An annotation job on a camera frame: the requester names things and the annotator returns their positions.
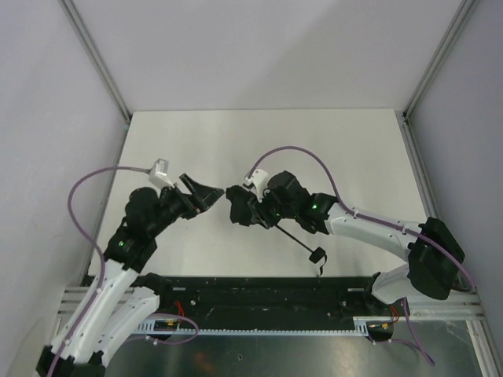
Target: white table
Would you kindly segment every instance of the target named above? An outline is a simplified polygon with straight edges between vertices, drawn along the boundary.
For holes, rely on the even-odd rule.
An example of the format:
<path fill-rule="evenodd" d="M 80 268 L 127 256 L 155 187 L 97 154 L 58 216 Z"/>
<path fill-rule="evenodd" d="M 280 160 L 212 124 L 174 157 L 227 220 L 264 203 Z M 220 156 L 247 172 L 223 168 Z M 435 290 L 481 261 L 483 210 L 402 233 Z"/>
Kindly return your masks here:
<path fill-rule="evenodd" d="M 318 154 L 332 171 L 345 201 L 393 218 L 426 216 L 398 128 L 388 109 L 136 112 L 120 160 L 151 167 L 169 159 L 171 178 L 187 173 L 220 188 L 240 184 L 253 163 L 272 148 L 298 145 Z M 323 170 L 308 155 L 279 152 L 261 167 L 271 175 L 292 172 L 310 192 L 332 193 Z M 149 185 L 144 174 L 116 176 L 98 243 L 105 249 L 130 193 Z M 143 273 L 168 276 L 315 276 L 309 253 L 277 229 L 231 224 L 221 198 L 207 213 L 178 220 L 158 238 Z M 381 249 L 343 237 L 311 235 L 282 221 L 312 248 L 323 247 L 325 276 L 372 275 L 402 262 Z M 90 274 L 99 271 L 94 256 Z"/>

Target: purple cable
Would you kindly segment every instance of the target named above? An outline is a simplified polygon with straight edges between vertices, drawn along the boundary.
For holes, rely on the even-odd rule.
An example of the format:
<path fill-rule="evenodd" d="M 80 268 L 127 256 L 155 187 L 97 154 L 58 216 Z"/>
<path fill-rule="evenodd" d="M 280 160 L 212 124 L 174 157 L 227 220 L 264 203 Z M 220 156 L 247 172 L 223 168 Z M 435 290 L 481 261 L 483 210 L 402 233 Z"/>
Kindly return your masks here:
<path fill-rule="evenodd" d="M 253 167 L 250 169 L 250 171 L 248 172 L 248 178 L 250 178 L 253 174 L 253 172 L 255 171 L 255 169 L 259 166 L 259 164 L 268 156 L 276 153 L 276 152 L 280 152 L 280 151 L 286 151 L 286 150 L 293 150 L 293 151 L 300 151 L 300 152 L 304 152 L 306 153 L 307 155 L 313 157 L 316 161 L 318 161 L 318 163 L 321 165 L 321 167 L 323 168 L 323 170 L 325 171 L 327 177 L 329 178 L 330 180 L 330 185 L 332 186 L 332 189 L 334 191 L 334 194 L 336 195 L 336 198 L 339 200 L 339 205 L 349 214 L 351 214 L 352 216 L 355 216 L 357 218 L 362 218 L 364 220 L 367 220 L 367 221 L 371 221 L 371 222 L 375 222 L 377 224 L 380 224 L 380 225 L 384 225 L 384 226 L 387 226 L 389 228 L 392 228 L 392 229 L 396 229 L 396 230 L 400 230 L 402 231 L 403 228 L 400 226 L 400 225 L 396 225 L 396 224 L 393 224 L 392 222 L 389 222 L 389 221 L 385 221 L 385 220 L 381 220 L 380 218 L 374 218 L 372 216 L 368 216 L 366 214 L 356 214 L 354 212 L 354 210 L 352 210 L 351 208 L 349 208 L 348 205 L 345 204 L 345 202 L 343 201 L 342 197 L 340 196 L 339 194 L 339 190 L 337 189 L 337 185 L 336 185 L 336 182 L 334 181 L 333 179 L 333 176 L 332 174 L 330 173 L 330 170 L 328 169 L 328 167 L 325 165 L 325 163 L 323 161 L 321 161 L 321 159 L 316 156 L 313 152 L 305 149 L 305 148 L 301 148 L 301 147 L 296 147 L 294 145 L 286 145 L 284 147 L 278 147 L 278 148 L 275 148 L 275 149 L 272 149 L 270 151 L 268 151 L 267 153 L 265 153 L 264 155 L 262 155 L 258 160 L 257 162 L 253 165 Z M 430 239 L 429 237 L 426 237 L 418 232 L 415 232 L 413 230 L 410 230 L 410 229 L 405 229 L 405 231 L 407 233 L 409 233 L 410 235 L 412 236 L 415 236 L 421 240 L 423 240 L 424 242 L 426 243 L 429 243 L 430 245 L 432 245 L 435 249 L 437 249 L 438 251 L 440 251 L 442 254 L 444 254 L 462 273 L 463 275 L 466 277 L 468 283 L 470 284 L 470 289 L 471 290 L 475 290 L 475 281 L 473 280 L 473 278 L 470 276 L 470 274 L 468 273 L 468 271 L 463 267 L 463 265 L 457 261 L 457 259 L 455 257 L 453 257 L 449 251 L 447 251 L 444 247 L 442 247 L 441 245 L 439 245 L 438 243 L 436 243 L 434 240 Z M 407 298 L 404 298 L 402 300 L 402 304 L 404 306 L 404 311 L 405 311 L 405 314 L 406 314 L 406 320 L 407 320 L 407 324 L 409 325 L 409 330 L 410 330 L 410 333 L 412 334 L 414 340 L 416 341 L 416 345 L 409 342 L 408 340 L 404 340 L 404 339 L 393 339 L 392 342 L 395 342 L 395 343 L 400 343 L 400 344 L 404 344 L 406 346 L 411 346 L 413 347 L 414 349 L 418 350 L 419 352 L 422 353 L 422 355 L 424 356 L 424 358 L 427 360 L 427 362 L 430 364 L 430 365 L 435 365 L 435 362 L 433 361 L 433 359 L 431 358 L 430 355 L 428 355 L 428 353 L 424 350 L 423 346 L 421 345 L 421 343 L 419 342 L 419 338 L 417 337 L 416 335 L 416 332 L 414 331 L 413 329 L 413 325 L 412 325 L 412 322 L 410 321 L 410 318 L 409 318 L 409 312 L 408 312 L 408 302 L 407 302 Z"/>
<path fill-rule="evenodd" d="M 352 216 L 355 216 L 354 210 L 352 210 L 351 208 L 349 208 L 349 206 L 345 204 L 345 202 L 343 201 L 342 197 L 340 196 L 339 190 L 337 189 L 337 185 L 336 185 L 336 183 L 335 183 L 335 181 L 333 179 L 333 176 L 330 173 L 330 170 L 328 169 L 328 167 L 325 165 L 325 163 L 323 161 L 321 161 L 321 159 L 318 156 L 316 156 L 313 152 L 311 152 L 311 151 L 309 151 L 309 150 L 307 150 L 305 148 L 296 147 L 294 145 L 287 145 L 287 146 L 284 146 L 284 147 L 279 147 L 279 148 L 275 148 L 275 149 L 272 149 L 272 150 L 268 151 L 262 157 L 260 157 L 257 160 L 257 162 L 255 163 L 255 165 L 253 165 L 253 167 L 250 169 L 250 171 L 248 172 L 248 178 L 250 178 L 252 176 L 252 173 L 255 171 L 255 169 L 257 168 L 257 166 L 266 157 L 268 157 L 268 156 L 270 156 L 270 155 L 272 155 L 272 154 L 274 154 L 276 152 L 285 151 L 285 150 L 294 150 L 294 151 L 304 152 L 307 155 L 309 155 L 309 156 L 313 157 L 314 159 L 316 159 L 316 161 L 318 161 L 318 163 L 321 165 L 321 167 L 323 168 L 323 170 L 327 174 L 327 177 L 330 180 L 330 185 L 332 186 L 334 194 L 336 195 L 336 198 L 339 200 L 339 205 L 346 212 L 348 212 Z M 403 227 L 401 227 L 400 225 L 393 224 L 392 222 L 389 222 L 389 221 L 381 220 L 380 218 L 373 218 L 372 216 L 368 216 L 366 214 L 359 214 L 358 213 L 358 214 L 356 214 L 356 217 L 357 218 L 362 218 L 362 219 L 367 220 L 367 221 L 375 222 L 377 224 L 384 225 L 384 226 L 387 226 L 389 228 L 393 228 L 395 230 L 400 230 L 400 231 L 403 230 Z M 442 254 L 444 254 L 457 267 L 457 269 L 459 269 L 461 271 L 461 273 L 464 275 L 464 277 L 466 277 L 466 280 L 468 281 L 468 283 L 470 285 L 470 289 L 473 290 L 473 291 L 475 290 L 475 281 L 473 280 L 472 276 L 468 273 L 468 271 L 466 270 L 466 268 L 463 267 L 463 265 L 460 262 L 458 262 L 457 259 L 449 253 L 449 251 L 447 251 L 444 247 L 442 247 L 441 245 L 439 245 L 438 243 L 436 243 L 434 240 L 432 240 L 429 237 L 426 237 L 426 236 L 424 236 L 424 235 L 422 235 L 422 234 L 420 234 L 418 232 L 415 232 L 413 230 L 410 230 L 410 229 L 405 229 L 405 231 L 407 233 L 409 233 L 410 235 L 415 236 L 415 237 L 423 240 L 426 243 L 429 243 L 435 249 L 437 249 Z"/>
<path fill-rule="evenodd" d="M 166 344 L 166 345 L 169 345 L 169 346 L 176 346 L 178 344 L 183 344 L 183 343 L 190 342 L 191 340 L 193 340 L 194 338 L 196 338 L 197 335 L 199 334 L 199 326 L 197 326 L 197 323 L 194 322 L 193 320 L 191 320 L 190 318 L 187 318 L 187 317 L 184 317 L 184 316 L 177 316 L 176 314 L 168 314 L 168 313 L 154 313 L 153 314 L 153 316 L 156 316 L 156 315 L 169 316 L 170 318 L 177 318 L 179 320 L 184 320 L 186 322 L 189 322 L 194 327 L 194 330 L 196 332 L 194 334 L 190 335 L 188 338 L 182 339 L 182 340 L 177 340 L 176 342 L 169 342 L 167 340 L 159 340 L 159 339 L 155 339 L 155 338 L 152 340 L 153 342 L 158 342 L 160 344 Z M 124 343 L 134 342 L 136 340 L 142 340 L 142 339 L 149 340 L 149 339 L 152 339 L 152 338 L 147 338 L 147 336 L 135 336 L 133 338 L 129 338 Z"/>
<path fill-rule="evenodd" d="M 100 173 L 104 173 L 105 171 L 116 171 L 116 170 L 130 170 L 130 171 L 137 171 L 137 172 L 141 172 L 141 173 L 148 173 L 150 171 L 150 169 L 142 169 L 139 167 L 104 167 L 102 169 L 95 170 L 92 173 L 89 173 L 88 175 L 80 178 L 73 185 L 72 189 L 70 190 L 70 193 L 68 194 L 67 205 L 68 205 L 68 213 L 70 214 L 70 218 L 72 218 L 72 221 L 75 224 L 75 227 L 84 236 L 84 238 L 86 238 L 86 240 L 88 240 L 90 242 L 90 244 L 93 246 L 94 250 L 96 250 L 98 256 L 100 257 L 100 276 L 98 277 L 98 280 L 97 280 L 96 289 L 101 288 L 101 286 L 103 285 L 103 279 L 105 278 L 105 256 L 103 255 L 103 251 L 100 249 L 100 247 L 98 246 L 97 242 L 93 239 L 93 237 L 90 236 L 89 233 L 87 233 L 83 229 L 83 227 L 79 224 L 79 221 L 77 220 L 77 218 L 75 217 L 75 214 L 73 212 L 72 199 L 73 199 L 73 195 L 75 194 L 75 190 L 87 179 L 94 177 L 95 175 L 98 175 Z M 79 314 L 79 316 L 75 320 L 74 324 L 68 330 L 68 334 L 67 334 L 66 339 L 69 339 L 72 337 L 72 335 L 75 332 L 75 329 L 82 322 L 84 316 L 89 311 L 89 308 L 93 305 L 94 301 L 96 300 L 96 297 L 97 297 L 97 292 L 95 290 L 93 292 L 93 294 L 91 295 L 87 304 L 84 306 L 83 311 Z M 54 373 L 54 369 L 56 368 L 57 361 L 59 360 L 59 358 L 65 348 L 64 340 L 65 339 L 63 339 L 63 342 L 61 343 L 60 348 L 57 350 L 56 355 L 54 355 L 53 362 L 51 363 L 51 365 L 49 367 L 49 371 L 47 372 L 47 377 L 52 377 L 52 375 Z"/>

